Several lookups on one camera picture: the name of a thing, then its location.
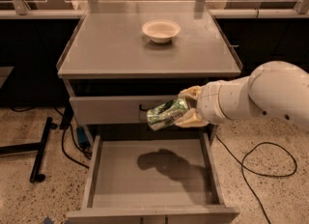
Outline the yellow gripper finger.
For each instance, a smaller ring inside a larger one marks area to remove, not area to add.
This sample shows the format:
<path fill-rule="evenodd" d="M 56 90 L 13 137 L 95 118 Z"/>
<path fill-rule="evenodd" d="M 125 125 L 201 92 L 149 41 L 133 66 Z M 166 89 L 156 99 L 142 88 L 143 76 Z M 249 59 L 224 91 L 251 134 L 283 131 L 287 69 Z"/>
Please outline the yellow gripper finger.
<path fill-rule="evenodd" d="M 184 89 L 179 92 L 178 97 L 179 98 L 191 98 L 197 100 L 200 96 L 202 87 L 201 86 L 192 86 L 187 89 Z"/>
<path fill-rule="evenodd" d="M 175 125 L 180 127 L 201 127 L 207 124 L 208 122 L 202 118 L 196 108 L 190 109 L 175 121 Z"/>

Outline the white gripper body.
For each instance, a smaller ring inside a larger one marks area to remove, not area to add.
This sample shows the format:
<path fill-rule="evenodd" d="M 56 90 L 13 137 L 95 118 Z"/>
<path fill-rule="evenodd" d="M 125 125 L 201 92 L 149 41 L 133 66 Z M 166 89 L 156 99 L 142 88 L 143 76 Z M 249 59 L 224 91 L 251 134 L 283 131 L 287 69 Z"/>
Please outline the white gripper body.
<path fill-rule="evenodd" d="M 220 105 L 220 91 L 226 81 L 218 80 L 209 82 L 201 87 L 197 100 L 197 110 L 204 121 L 209 124 L 219 125 L 229 121 Z"/>

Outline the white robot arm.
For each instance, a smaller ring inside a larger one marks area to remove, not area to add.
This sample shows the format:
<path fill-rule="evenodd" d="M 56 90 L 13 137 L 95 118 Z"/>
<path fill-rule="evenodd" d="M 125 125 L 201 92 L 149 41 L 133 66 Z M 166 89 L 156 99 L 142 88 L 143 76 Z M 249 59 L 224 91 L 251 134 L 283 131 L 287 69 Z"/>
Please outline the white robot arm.
<path fill-rule="evenodd" d="M 309 127 L 309 75 L 283 61 L 264 63 L 246 77 L 190 87 L 179 96 L 196 101 L 175 121 L 180 127 L 267 117 Z"/>

